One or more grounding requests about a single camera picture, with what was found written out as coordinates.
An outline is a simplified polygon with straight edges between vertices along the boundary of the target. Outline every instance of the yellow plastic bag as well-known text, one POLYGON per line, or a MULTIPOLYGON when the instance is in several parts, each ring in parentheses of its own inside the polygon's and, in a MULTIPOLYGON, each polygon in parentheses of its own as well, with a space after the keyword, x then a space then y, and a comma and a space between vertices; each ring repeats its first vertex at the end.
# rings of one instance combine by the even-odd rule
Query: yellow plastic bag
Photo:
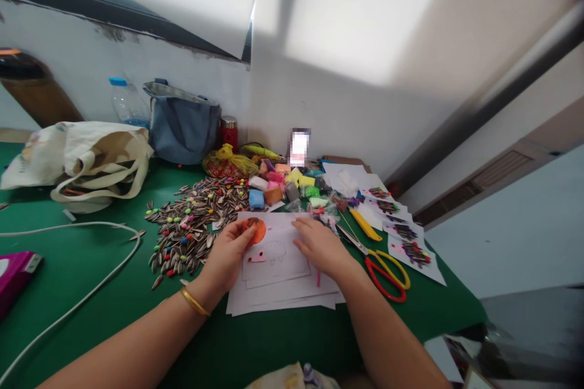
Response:
POLYGON ((211 151, 203 159, 203 168, 209 176, 230 176, 234 179, 249 178, 259 171, 249 158, 233 154, 233 146, 227 143, 218 151, 211 151))

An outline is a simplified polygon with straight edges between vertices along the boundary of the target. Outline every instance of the green table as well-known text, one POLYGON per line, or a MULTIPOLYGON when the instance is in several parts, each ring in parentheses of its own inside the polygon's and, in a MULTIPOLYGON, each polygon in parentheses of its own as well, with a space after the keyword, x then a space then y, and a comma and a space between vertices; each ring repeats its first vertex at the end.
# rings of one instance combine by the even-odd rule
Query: green table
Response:
MULTIPOLYGON (((0 143, 0 163, 9 164, 21 147, 0 143)), ((176 277, 166 278, 157 290, 150 290, 155 277, 148 268, 148 259, 158 226, 144 220, 146 203, 152 200, 155 206, 162 205, 174 198, 180 186, 194 184, 202 177, 201 167, 179 169, 154 159, 139 196, 78 217, 78 221, 126 222, 135 229, 144 229, 141 248, 96 296, 29 351, 6 387, 32 388, 40 384, 179 290, 181 284, 176 277)), ((44 187, 0 192, 0 202, 11 203, 0 212, 0 232, 68 223, 63 207, 50 200, 49 192, 44 187)), ((350 224, 361 233, 354 221, 350 224)), ((122 261, 134 245, 129 237, 123 230, 95 226, 0 239, 0 253, 31 250, 45 257, 29 287, 0 323, 0 373, 37 334, 122 261)), ((363 234, 359 238, 373 247, 374 243, 363 234)), ((356 249, 349 250, 363 261, 356 249)), ((477 298, 439 257, 438 260, 448 287, 407 268, 412 281, 408 300, 392 304, 422 342, 487 319, 477 298)), ((354 370, 362 363, 346 305, 338 305, 335 311, 310 307, 234 318, 225 314, 226 305, 227 296, 181 354, 162 387, 241 388, 262 374, 296 361, 310 362, 331 376, 354 370)))

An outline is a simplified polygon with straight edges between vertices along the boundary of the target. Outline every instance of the smartphone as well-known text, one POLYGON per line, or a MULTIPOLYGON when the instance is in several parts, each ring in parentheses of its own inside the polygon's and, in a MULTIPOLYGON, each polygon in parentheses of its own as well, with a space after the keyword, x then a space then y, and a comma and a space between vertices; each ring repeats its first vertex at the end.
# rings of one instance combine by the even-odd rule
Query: smartphone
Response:
POLYGON ((304 167, 308 155, 310 129, 293 128, 290 132, 288 164, 290 167, 304 167))

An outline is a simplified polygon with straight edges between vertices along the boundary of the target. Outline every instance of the air vent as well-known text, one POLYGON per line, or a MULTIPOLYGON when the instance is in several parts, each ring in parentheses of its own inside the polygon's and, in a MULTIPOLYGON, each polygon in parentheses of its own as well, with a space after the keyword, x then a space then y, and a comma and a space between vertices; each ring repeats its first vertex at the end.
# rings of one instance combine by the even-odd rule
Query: air vent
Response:
POLYGON ((516 151, 509 151, 497 161, 488 166, 485 170, 473 177, 471 181, 482 190, 489 188, 491 185, 499 182, 504 177, 511 174, 519 167, 533 161, 528 156, 516 151))
POLYGON ((509 151, 469 181, 424 208, 415 215, 414 222, 422 226, 434 222, 531 161, 533 159, 528 156, 509 151))

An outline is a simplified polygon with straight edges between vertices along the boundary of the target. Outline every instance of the scissors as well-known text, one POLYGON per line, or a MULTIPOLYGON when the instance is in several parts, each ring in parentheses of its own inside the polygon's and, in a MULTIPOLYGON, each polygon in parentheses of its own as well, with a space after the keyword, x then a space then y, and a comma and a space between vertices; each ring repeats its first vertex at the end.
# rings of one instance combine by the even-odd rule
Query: scissors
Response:
POLYGON ((411 282, 409 280, 408 274, 406 273, 406 271, 404 270, 404 268, 401 266, 401 264, 395 258, 393 258, 392 256, 390 256, 389 254, 386 254, 385 252, 382 252, 380 250, 373 251, 371 249, 366 248, 363 245, 363 243, 361 243, 356 238, 354 238, 345 228, 343 228, 339 224, 337 224, 337 226, 341 230, 341 232, 343 234, 343 237, 346 237, 365 256, 365 266, 367 266, 367 269, 369 271, 369 276, 373 280, 373 283, 375 284, 375 286, 377 287, 377 289, 387 299, 389 299, 389 300, 391 300, 393 302, 397 302, 397 303, 403 303, 403 302, 405 302, 405 300, 406 300, 406 290, 408 290, 411 287, 411 282), (371 255, 372 257, 375 257, 375 259, 379 262, 380 265, 383 266, 383 269, 385 269, 385 270, 383 270, 382 268, 380 268, 379 266, 377 266, 373 262, 373 260, 371 259, 371 257, 369 257, 369 255, 371 255), (381 259, 381 257, 386 258, 387 260, 391 261, 392 263, 394 263, 397 266, 397 268, 400 270, 401 274, 403 275, 403 278, 404 278, 404 281, 405 281, 404 283, 402 283, 394 275, 394 273, 391 270, 389 270, 388 265, 384 263, 384 261, 381 259), (389 292, 383 288, 383 286, 380 284, 380 282, 377 280, 377 277, 375 276, 374 269, 377 272, 379 272, 380 274, 382 274, 385 278, 387 278, 400 291, 400 295, 401 296, 399 298, 398 297, 395 297, 393 295, 390 295, 389 292))

